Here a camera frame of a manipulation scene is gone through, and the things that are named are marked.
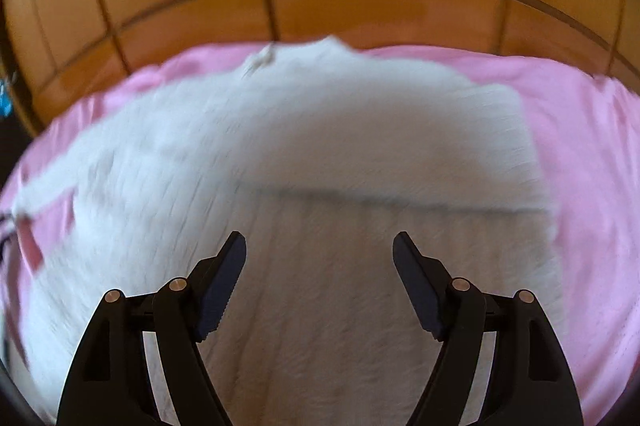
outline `pink fabric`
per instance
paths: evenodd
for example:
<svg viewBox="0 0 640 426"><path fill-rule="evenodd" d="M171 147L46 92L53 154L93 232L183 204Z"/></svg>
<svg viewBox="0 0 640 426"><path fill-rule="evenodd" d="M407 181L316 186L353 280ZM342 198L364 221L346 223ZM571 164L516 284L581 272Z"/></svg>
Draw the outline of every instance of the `pink fabric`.
<svg viewBox="0 0 640 426"><path fill-rule="evenodd" d="M107 93L79 101L20 160L0 197L0 211L10 206L23 183L93 121L150 88L234 68L260 48L254 44L193 48L162 66L140 70ZM624 390L640 353L640 98L616 80L594 79L551 60L417 46L367 53L437 61L477 83L507 84L520 93L542 168L558 202L556 247L568 321L563 347L586 424L596 424ZM10 317L15 324L19 324L19 305L14 304L26 304L30 278L42 261L39 251L46 257L72 223L72 194L31 223L34 244L21 244L27 249L22 263L11 268L10 283L2 288L4 301L12 304Z"/></svg>

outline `white fleece blanket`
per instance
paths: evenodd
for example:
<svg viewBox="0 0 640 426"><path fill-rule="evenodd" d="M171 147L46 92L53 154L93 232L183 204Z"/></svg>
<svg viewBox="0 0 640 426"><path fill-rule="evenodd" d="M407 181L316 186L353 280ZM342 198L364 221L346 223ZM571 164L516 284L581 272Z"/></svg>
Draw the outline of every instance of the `white fleece blanket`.
<svg viewBox="0 0 640 426"><path fill-rule="evenodd" d="M438 64L365 58L334 39L269 47L85 130L14 214L68 188L75 227L37 273L25 317L52 415L104 292L156 291L233 229L248 260L200 350L239 426L406 422L440 345L395 272L401 230L483 291L536 292L562 330L550 204L518 96ZM150 350L159 408L177 423ZM464 424L490 362L485 348Z"/></svg>

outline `blue object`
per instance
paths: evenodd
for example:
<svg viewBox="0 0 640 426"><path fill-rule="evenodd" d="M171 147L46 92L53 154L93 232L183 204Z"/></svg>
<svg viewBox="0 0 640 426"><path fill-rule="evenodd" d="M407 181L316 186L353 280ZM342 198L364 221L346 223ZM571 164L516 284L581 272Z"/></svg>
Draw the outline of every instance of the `blue object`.
<svg viewBox="0 0 640 426"><path fill-rule="evenodd" d="M0 117L9 117L14 110L14 105L9 97L5 80L0 80Z"/></svg>

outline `white towel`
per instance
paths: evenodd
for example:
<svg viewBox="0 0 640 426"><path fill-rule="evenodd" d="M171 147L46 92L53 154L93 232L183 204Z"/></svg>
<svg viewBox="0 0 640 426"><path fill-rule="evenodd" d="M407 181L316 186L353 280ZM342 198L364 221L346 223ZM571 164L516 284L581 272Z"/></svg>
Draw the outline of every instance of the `white towel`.
<svg viewBox="0 0 640 426"><path fill-rule="evenodd" d="M14 214L33 215L76 188L76 225L26 314L52 414L102 294L156 291L233 229L248 261L201 352L238 425L406 422L439 345L393 268L401 230L482 291L533 290L562 329L550 204L515 92L334 39L266 55L130 102L16 197ZM489 366L484 352L465 420Z"/></svg>

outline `pink sheet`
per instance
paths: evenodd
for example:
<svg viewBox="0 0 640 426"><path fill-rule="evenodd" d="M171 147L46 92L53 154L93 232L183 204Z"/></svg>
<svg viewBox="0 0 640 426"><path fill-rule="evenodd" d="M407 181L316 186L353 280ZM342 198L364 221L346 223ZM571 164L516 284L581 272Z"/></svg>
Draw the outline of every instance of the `pink sheet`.
<svg viewBox="0 0 640 426"><path fill-rule="evenodd" d="M262 47L193 48L162 66L136 72L111 91L80 100L25 153L0 196L0 211L10 206L23 183L92 122L158 85L234 68ZM507 84L520 93L542 168L558 202L556 247L568 323L563 347L586 425L596 424L623 392L640 354L640 98L617 80L592 78L551 60L417 46L366 52L437 61L477 83ZM4 267L8 282L2 287L14 330L19 329L20 308L28 305L31 276L72 223L72 194L67 194L31 226L23 226L20 239L25 250L18 263ZM36 247L28 247L30 238Z"/></svg>

